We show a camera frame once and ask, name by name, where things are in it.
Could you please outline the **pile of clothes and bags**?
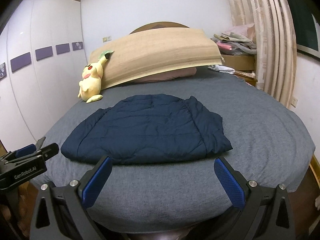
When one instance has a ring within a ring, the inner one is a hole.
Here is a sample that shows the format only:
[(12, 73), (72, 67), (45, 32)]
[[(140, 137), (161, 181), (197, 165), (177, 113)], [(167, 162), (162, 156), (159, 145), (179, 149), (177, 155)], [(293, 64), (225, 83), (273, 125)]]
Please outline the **pile of clothes and bags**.
[(231, 27), (221, 34), (214, 34), (212, 40), (220, 53), (225, 55), (256, 55), (254, 23)]

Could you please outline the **wall socket near curtain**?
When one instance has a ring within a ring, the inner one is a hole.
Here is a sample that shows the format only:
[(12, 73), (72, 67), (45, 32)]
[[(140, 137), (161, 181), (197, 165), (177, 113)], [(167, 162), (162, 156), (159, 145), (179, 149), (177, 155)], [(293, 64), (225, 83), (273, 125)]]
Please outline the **wall socket near curtain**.
[(297, 107), (297, 102), (298, 102), (298, 99), (293, 96), (292, 99), (291, 99), (291, 106), (296, 108)]

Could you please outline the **white crumpled cloth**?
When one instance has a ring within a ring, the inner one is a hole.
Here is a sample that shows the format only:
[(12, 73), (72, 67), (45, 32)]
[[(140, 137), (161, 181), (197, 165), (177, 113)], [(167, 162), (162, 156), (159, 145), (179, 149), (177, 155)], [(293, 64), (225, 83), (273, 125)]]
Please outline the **white crumpled cloth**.
[(214, 72), (219, 72), (219, 73), (226, 73), (226, 74), (234, 74), (235, 69), (223, 65), (211, 65), (207, 67), (209, 70), (214, 71)]

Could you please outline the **beige patterned curtain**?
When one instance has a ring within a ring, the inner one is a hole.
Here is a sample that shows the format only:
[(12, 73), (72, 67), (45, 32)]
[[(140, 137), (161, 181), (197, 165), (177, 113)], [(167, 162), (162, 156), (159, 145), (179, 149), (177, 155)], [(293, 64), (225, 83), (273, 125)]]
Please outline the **beige patterned curtain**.
[(257, 45), (257, 88), (291, 105), (297, 43), (287, 0), (229, 0), (234, 26), (252, 24)]

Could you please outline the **wooden headboard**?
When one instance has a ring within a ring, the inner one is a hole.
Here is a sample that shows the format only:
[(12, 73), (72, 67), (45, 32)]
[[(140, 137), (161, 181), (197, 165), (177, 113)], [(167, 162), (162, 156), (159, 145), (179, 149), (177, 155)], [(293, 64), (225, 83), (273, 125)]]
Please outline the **wooden headboard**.
[(153, 22), (145, 24), (134, 31), (131, 32), (131, 34), (138, 33), (141, 31), (146, 31), (150, 29), (159, 29), (159, 28), (187, 28), (188, 26), (176, 23), (176, 22)]

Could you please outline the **beige woven bamboo mat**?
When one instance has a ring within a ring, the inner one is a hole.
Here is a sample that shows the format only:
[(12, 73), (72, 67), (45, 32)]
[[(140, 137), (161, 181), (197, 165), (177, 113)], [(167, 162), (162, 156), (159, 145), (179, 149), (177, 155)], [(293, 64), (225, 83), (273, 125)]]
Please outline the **beige woven bamboo mat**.
[(130, 34), (92, 51), (89, 60), (97, 62), (107, 50), (112, 55), (104, 66), (102, 89), (177, 69), (222, 63), (216, 43), (200, 29), (159, 28)]

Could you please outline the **cardboard box beside bed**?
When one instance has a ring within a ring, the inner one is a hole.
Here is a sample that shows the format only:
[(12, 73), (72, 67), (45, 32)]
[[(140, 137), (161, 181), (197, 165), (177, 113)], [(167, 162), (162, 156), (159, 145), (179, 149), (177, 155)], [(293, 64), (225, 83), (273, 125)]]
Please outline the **cardboard box beside bed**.
[(253, 71), (255, 70), (255, 58), (253, 56), (222, 55), (223, 65), (234, 70)]

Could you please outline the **navy blue puffer jacket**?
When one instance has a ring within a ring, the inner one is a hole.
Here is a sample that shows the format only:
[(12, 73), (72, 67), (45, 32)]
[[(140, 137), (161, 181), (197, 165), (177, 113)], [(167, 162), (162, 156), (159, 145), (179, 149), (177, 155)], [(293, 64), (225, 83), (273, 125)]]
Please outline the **navy blue puffer jacket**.
[(134, 95), (98, 109), (61, 146), (68, 159), (95, 164), (166, 164), (200, 160), (232, 150), (223, 119), (194, 96)]

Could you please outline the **yellow Pikachu plush toy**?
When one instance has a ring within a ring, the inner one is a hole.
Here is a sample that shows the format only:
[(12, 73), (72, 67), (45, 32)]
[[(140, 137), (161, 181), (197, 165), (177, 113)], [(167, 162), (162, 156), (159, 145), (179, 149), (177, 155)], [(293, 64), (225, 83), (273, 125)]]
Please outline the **yellow Pikachu plush toy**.
[(82, 71), (82, 80), (79, 81), (78, 98), (86, 103), (99, 101), (103, 98), (100, 94), (104, 67), (111, 58), (113, 51), (107, 50), (101, 54), (98, 62), (89, 63)]

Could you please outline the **dark framed window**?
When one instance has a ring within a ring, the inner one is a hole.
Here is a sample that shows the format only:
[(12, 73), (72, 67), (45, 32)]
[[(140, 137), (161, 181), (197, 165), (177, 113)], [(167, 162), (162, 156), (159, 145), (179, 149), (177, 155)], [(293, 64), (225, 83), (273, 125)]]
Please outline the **dark framed window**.
[(319, 61), (319, 24), (303, 0), (287, 0), (296, 32), (297, 50)]

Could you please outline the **pink pillow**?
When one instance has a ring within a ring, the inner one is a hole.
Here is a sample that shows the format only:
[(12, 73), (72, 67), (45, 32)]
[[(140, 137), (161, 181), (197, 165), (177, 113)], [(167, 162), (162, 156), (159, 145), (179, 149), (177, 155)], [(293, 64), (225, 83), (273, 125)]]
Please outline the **pink pillow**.
[(196, 72), (197, 72), (196, 67), (182, 68), (182, 69), (172, 70), (168, 72), (149, 75), (146, 77), (141, 77), (139, 79), (133, 80), (132, 82), (133, 83), (150, 83), (150, 82), (169, 81), (169, 80), (174, 80), (180, 77), (190, 77), (195, 75)]

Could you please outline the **wall outlet plate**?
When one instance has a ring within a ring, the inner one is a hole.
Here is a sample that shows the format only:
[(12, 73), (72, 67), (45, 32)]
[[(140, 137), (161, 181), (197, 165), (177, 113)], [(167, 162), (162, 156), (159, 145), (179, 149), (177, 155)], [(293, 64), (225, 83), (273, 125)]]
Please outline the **wall outlet plate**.
[(112, 36), (103, 37), (103, 43), (111, 41), (111, 40), (112, 40)]

